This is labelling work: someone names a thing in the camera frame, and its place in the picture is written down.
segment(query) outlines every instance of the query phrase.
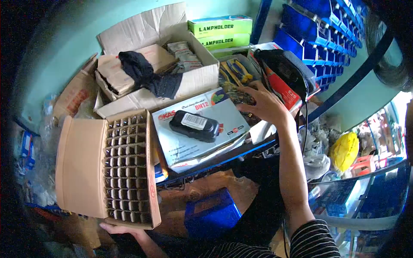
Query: hand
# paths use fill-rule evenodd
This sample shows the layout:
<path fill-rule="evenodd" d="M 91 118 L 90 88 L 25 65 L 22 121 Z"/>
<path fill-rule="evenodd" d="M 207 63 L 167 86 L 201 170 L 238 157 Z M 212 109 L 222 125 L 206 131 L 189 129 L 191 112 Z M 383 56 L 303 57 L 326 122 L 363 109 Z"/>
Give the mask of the hand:
<path fill-rule="evenodd" d="M 99 226 L 106 230 L 109 234 L 124 234 L 131 233 L 132 235 L 146 234 L 143 229 L 136 229 L 124 226 L 113 226 L 107 223 L 100 223 Z"/>
<path fill-rule="evenodd" d="M 256 80 L 251 82 L 249 87 L 239 86 L 238 90 L 250 94 L 256 101 L 255 106 L 238 104 L 237 109 L 239 111 L 253 113 L 262 120 L 275 125 L 277 128 L 289 122 L 291 119 L 294 121 L 281 100 L 274 93 L 269 92 L 260 81 Z"/>

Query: barcode sticker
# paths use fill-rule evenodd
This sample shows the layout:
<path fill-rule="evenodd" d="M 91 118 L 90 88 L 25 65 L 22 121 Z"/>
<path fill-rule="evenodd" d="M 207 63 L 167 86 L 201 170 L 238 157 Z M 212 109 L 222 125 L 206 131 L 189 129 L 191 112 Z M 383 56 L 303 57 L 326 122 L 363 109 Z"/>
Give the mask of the barcode sticker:
<path fill-rule="evenodd" d="M 207 120 L 208 119 L 206 118 L 194 116 L 194 115 L 186 113 L 183 116 L 181 124 L 197 129 L 197 130 L 203 130 L 207 123 Z"/>

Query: brown cardboard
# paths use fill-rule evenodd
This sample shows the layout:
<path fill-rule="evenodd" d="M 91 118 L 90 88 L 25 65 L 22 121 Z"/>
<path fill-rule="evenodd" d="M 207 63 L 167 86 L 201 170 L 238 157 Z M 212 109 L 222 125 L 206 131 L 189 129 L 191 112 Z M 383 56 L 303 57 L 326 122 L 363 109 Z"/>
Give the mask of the brown cardboard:
<path fill-rule="evenodd" d="M 135 52 L 141 53 L 146 58 L 152 65 L 154 73 L 162 73 L 176 62 L 175 57 L 158 44 L 135 50 Z"/>
<path fill-rule="evenodd" d="M 153 44 L 187 41 L 204 67 L 185 72 L 175 98 L 156 98 L 147 89 L 132 92 L 117 101 L 97 109 L 105 118 L 110 115 L 133 109 L 153 109 L 174 100 L 186 98 L 218 87 L 219 62 L 188 31 L 185 3 L 165 5 L 132 16 L 97 36 L 105 54 L 118 54 L 120 51 L 136 50 Z"/>
<path fill-rule="evenodd" d="M 99 57 L 96 78 L 98 78 L 97 83 L 101 88 L 104 85 L 103 90 L 111 92 L 108 95 L 111 100 L 130 93 L 135 85 L 135 81 L 125 73 L 121 61 L 115 55 Z"/>
<path fill-rule="evenodd" d="M 97 53 L 91 56 L 70 80 L 53 107 L 53 116 L 57 118 L 74 116 L 83 100 L 88 97 L 95 98 L 95 92 L 98 88 L 93 77 L 97 66 L 96 55 Z"/>
<path fill-rule="evenodd" d="M 127 116 L 146 113 L 147 190 L 151 223 L 132 223 L 108 217 L 104 193 L 104 160 L 107 124 Z M 56 196 L 59 207 L 71 212 L 104 218 L 114 225 L 153 229 L 161 223 L 157 200 L 154 151 L 159 146 L 153 137 L 152 118 L 148 111 L 123 112 L 105 120 L 65 118 L 56 161 Z"/>

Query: black plastic device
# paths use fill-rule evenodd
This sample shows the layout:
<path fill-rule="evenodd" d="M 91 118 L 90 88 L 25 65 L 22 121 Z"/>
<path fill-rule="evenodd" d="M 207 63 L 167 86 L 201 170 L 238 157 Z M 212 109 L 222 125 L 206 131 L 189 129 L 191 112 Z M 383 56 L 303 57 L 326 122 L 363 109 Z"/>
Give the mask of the black plastic device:
<path fill-rule="evenodd" d="M 216 137 L 219 135 L 219 123 L 217 120 L 183 110 L 178 110 L 175 113 L 173 119 L 169 121 L 169 127 L 174 132 L 202 142 L 215 142 Z"/>

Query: green box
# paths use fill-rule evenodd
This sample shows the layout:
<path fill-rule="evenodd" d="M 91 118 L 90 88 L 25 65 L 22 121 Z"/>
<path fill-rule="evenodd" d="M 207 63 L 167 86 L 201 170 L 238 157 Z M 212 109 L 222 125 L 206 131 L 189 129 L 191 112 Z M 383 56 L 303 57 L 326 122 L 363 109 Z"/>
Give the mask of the green box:
<path fill-rule="evenodd" d="M 245 15 L 197 19 L 188 21 L 188 28 L 196 38 L 225 34 L 251 34 L 252 19 Z"/>
<path fill-rule="evenodd" d="M 227 34 L 198 38 L 198 41 L 208 50 L 249 45 L 250 34 Z"/>

